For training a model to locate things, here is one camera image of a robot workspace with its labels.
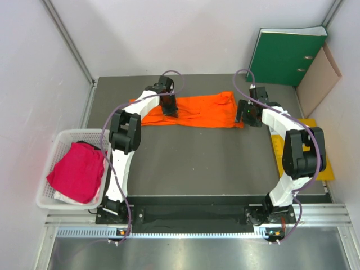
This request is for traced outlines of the orange t shirt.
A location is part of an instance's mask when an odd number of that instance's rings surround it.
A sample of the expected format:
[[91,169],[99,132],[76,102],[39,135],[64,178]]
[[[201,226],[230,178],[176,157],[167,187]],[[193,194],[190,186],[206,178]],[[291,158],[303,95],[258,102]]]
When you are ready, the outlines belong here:
[[177,117],[163,114],[159,98],[153,97],[134,105],[125,111],[141,116],[141,124],[147,125],[184,125],[203,128],[243,128],[243,122],[235,122],[237,103],[233,92],[218,94],[177,97]]

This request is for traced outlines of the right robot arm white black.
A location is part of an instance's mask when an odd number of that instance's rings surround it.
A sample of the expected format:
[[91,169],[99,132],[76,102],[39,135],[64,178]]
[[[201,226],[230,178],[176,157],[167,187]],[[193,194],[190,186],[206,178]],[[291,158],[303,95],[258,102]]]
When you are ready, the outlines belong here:
[[297,193],[326,169],[324,132],[293,119],[280,104],[268,101],[264,87],[251,85],[250,100],[239,100],[235,121],[251,127],[267,125],[283,140],[282,167],[276,187],[265,196],[260,211],[249,214],[249,221],[260,225],[274,223],[289,212]]

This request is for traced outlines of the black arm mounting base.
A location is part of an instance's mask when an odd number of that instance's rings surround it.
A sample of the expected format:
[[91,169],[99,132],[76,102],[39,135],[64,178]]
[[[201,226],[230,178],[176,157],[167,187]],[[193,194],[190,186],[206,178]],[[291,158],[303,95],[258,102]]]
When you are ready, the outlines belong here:
[[130,224],[133,233],[245,233],[254,226],[294,224],[292,206],[272,207],[263,195],[129,196],[123,202],[105,199],[96,224]]

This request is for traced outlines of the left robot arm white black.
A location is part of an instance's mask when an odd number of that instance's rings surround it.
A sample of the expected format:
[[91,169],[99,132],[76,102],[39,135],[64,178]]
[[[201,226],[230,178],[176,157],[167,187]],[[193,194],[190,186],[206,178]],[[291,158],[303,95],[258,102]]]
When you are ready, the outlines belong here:
[[102,208],[115,223],[125,221],[128,216],[125,201],[127,182],[133,155],[141,143],[141,121],[157,106],[161,107],[161,112],[165,116],[178,116],[174,81],[165,75],[161,75],[154,85],[147,86],[139,98],[118,108],[111,116],[111,174],[105,188]]

